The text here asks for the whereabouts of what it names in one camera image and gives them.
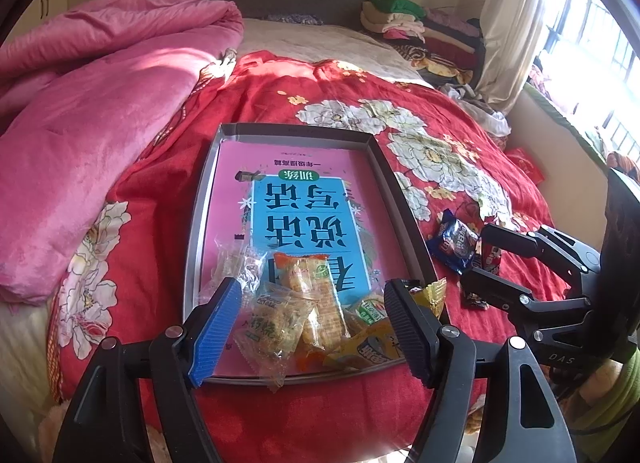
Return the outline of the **clear round cake packet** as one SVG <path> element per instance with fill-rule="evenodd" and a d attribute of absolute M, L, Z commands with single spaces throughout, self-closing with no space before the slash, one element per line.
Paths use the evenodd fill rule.
<path fill-rule="evenodd" d="M 285 381 L 314 301 L 295 291 L 266 282 L 250 303 L 250 314 L 233 339 L 250 368 L 273 393 Z"/>

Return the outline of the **red plastic bag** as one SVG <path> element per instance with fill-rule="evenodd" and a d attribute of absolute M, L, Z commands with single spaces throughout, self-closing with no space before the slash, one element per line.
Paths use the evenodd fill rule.
<path fill-rule="evenodd" d="M 536 186 L 544 182 L 544 175 L 542 175 L 541 170 L 523 148 L 509 149 L 504 151 L 504 154 L 506 154 L 506 157 L 515 166 L 518 166 Z"/>

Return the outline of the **snickers bar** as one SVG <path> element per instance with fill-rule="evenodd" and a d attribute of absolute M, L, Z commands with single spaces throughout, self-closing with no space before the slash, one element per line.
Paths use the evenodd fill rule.
<path fill-rule="evenodd" d="M 462 306 L 465 309 L 486 311 L 490 305 L 485 299 L 481 298 L 473 292 L 462 292 Z"/>

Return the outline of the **grey tray with pink book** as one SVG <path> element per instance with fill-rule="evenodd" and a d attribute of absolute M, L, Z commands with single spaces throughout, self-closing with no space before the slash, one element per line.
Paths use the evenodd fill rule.
<path fill-rule="evenodd" d="M 218 244 L 234 241 L 267 253 L 262 281 L 270 283 L 279 280 L 275 253 L 328 255 L 345 307 L 391 279 L 435 281 L 405 192 L 373 134 L 220 125 L 194 198 L 182 313 L 209 301 Z"/>

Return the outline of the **cream wardrobe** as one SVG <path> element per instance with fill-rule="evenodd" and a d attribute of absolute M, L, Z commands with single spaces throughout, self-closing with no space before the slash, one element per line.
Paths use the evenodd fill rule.
<path fill-rule="evenodd" d="M 28 33 L 55 15 L 65 12 L 67 8 L 68 0 L 33 0 L 14 24 L 4 41 L 10 42 L 18 36 Z"/>

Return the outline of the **orange cracker packet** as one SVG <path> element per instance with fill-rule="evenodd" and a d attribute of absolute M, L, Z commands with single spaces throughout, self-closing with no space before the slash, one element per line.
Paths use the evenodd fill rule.
<path fill-rule="evenodd" d="M 300 373 L 317 371 L 326 355 L 350 337 L 334 287 L 329 256 L 275 253 L 273 260 L 282 285 L 312 302 L 296 350 L 295 364 Z"/>

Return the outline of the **red cartoon snack packet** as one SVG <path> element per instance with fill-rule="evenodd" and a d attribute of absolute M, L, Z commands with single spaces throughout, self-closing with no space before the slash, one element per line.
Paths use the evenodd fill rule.
<path fill-rule="evenodd" d="M 482 246 L 480 246 L 480 267 L 493 275 L 498 275 L 501 255 L 502 250 L 498 246 L 483 242 Z"/>

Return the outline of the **black green pea packet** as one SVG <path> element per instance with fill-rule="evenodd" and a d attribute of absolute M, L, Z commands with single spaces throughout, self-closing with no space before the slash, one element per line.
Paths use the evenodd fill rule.
<path fill-rule="evenodd" d="M 371 325 L 387 318 L 384 298 L 381 294 L 372 293 L 360 298 L 345 311 L 345 319 L 352 331 L 367 330 Z"/>

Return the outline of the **cream curtain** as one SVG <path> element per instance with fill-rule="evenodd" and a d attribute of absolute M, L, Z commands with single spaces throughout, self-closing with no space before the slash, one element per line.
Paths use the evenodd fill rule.
<path fill-rule="evenodd" d="M 477 91 L 506 114 L 523 89 L 542 31 L 543 0 L 485 0 L 485 63 Z"/>

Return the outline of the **stack of folded clothes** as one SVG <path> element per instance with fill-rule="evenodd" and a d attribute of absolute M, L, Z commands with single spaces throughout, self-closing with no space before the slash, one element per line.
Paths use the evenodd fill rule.
<path fill-rule="evenodd" d="M 366 0 L 360 23 L 394 48 L 425 82 L 475 88 L 480 81 L 486 48 L 478 19 L 465 21 L 411 0 Z"/>

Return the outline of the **beige bed sheet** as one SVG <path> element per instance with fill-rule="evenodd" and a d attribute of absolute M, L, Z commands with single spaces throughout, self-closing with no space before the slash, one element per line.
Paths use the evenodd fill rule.
<path fill-rule="evenodd" d="M 432 88 L 391 46 L 346 27 L 245 19 L 238 57 L 257 51 L 309 63 L 347 62 L 387 82 Z"/>

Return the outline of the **white plastic bag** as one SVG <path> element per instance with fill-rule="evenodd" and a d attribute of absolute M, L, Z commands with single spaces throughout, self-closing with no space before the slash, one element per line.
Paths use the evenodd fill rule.
<path fill-rule="evenodd" d="M 491 108 L 468 84 L 445 84 L 440 86 L 438 90 L 456 102 L 491 137 L 507 138 L 510 136 L 511 127 L 506 116 Z"/>

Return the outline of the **clear nut bar packet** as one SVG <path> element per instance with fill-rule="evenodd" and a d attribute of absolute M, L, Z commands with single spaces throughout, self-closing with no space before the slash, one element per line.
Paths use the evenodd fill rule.
<path fill-rule="evenodd" d="M 209 287 L 214 291 L 223 279 L 235 279 L 241 287 L 242 306 L 247 307 L 259 287 L 266 258 L 265 251 L 247 241 L 218 244 L 217 264 L 212 270 Z"/>

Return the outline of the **pink duvet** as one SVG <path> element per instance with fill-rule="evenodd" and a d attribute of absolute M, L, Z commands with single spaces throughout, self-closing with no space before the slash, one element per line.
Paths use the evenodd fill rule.
<path fill-rule="evenodd" d="M 115 181 L 235 49 L 225 0 L 90 0 L 1 48 L 1 298 L 53 293 Z"/>

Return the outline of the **blue oreo packet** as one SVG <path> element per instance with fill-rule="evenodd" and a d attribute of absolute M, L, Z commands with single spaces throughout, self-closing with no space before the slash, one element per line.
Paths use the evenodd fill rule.
<path fill-rule="evenodd" d="M 431 256 L 450 270 L 462 275 L 472 265 L 480 237 L 453 212 L 445 209 L 438 230 L 426 242 Z"/>

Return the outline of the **yellow cone snack packet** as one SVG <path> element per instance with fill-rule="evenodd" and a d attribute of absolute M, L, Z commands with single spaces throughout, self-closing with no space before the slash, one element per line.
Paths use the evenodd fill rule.
<path fill-rule="evenodd" d="M 404 357 L 388 316 L 360 332 L 352 331 L 347 320 L 346 325 L 349 338 L 341 341 L 324 357 L 322 365 L 325 368 L 365 370 Z"/>

